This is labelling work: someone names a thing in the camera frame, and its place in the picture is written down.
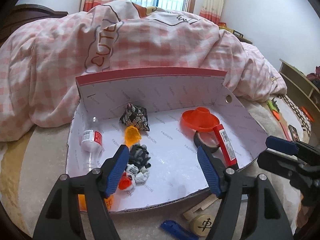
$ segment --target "blue gripper pad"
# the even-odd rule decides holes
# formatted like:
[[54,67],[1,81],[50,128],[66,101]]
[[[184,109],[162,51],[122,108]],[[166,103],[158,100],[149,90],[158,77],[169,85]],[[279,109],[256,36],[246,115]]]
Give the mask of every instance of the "blue gripper pad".
[[266,146],[270,149],[290,156],[296,155],[299,152],[299,148],[294,142],[289,142],[272,135],[266,139]]
[[127,166],[128,161],[129,161],[129,149],[127,146],[125,146],[120,156],[116,160],[116,163],[113,166],[107,178],[107,188],[105,190],[105,195],[107,198],[110,197],[111,194],[116,192],[119,181]]
[[212,166],[208,156],[206,155],[201,146],[198,147],[197,157],[211,193],[219,197],[222,194],[220,188],[220,179],[217,175],[216,170]]

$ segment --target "blue plastic object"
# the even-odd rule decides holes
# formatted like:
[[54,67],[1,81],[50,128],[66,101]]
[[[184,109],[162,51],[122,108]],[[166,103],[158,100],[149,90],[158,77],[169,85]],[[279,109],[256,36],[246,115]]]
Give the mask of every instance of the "blue plastic object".
[[129,155],[129,149],[125,146],[107,178],[107,188],[105,190],[107,198],[116,192],[121,176],[129,161]]
[[266,146],[272,150],[291,156],[299,152],[299,148],[294,142],[289,142],[275,136],[269,136],[266,139]]
[[184,229],[181,225],[179,225],[176,221],[166,220],[164,221],[160,227],[175,236],[179,240],[198,240],[199,237],[194,233]]
[[198,147],[197,157],[211,193],[215,194],[217,197],[220,197],[220,195],[222,194],[220,187],[220,179],[217,175],[216,170],[212,166],[209,158],[207,157],[205,151],[201,146]]

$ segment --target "smartphone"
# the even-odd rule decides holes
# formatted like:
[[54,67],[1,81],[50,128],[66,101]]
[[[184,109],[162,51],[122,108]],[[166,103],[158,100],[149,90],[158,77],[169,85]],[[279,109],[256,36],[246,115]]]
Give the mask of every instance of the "smartphone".
[[297,129],[293,127],[291,124],[288,125],[289,131],[291,133],[291,137],[293,141],[300,141]]

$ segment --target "red stick with barcode label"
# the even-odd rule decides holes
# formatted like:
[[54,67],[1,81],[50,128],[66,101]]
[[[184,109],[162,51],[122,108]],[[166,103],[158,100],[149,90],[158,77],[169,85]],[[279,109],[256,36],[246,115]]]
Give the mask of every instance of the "red stick with barcode label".
[[219,124],[215,126],[213,128],[213,131],[219,141],[219,145],[221,147],[223,157],[227,163],[227,166],[233,168],[234,170],[237,170],[239,168],[237,158],[232,148],[229,137],[225,129],[223,128],[223,125]]

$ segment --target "white barcode sticker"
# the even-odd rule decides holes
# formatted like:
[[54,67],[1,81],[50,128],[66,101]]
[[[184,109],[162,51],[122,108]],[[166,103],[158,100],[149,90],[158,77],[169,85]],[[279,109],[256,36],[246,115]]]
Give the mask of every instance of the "white barcode sticker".
[[219,133],[222,137],[224,145],[226,146],[230,160],[234,160],[236,158],[236,155],[235,155],[235,152],[233,151],[233,148],[231,146],[231,143],[230,143],[230,140],[229,140],[229,137],[228,137],[226,131],[224,129],[222,129],[219,131]]
[[94,134],[93,130],[84,131],[81,142],[83,142],[83,141],[93,141],[93,137],[94,137],[93,134]]

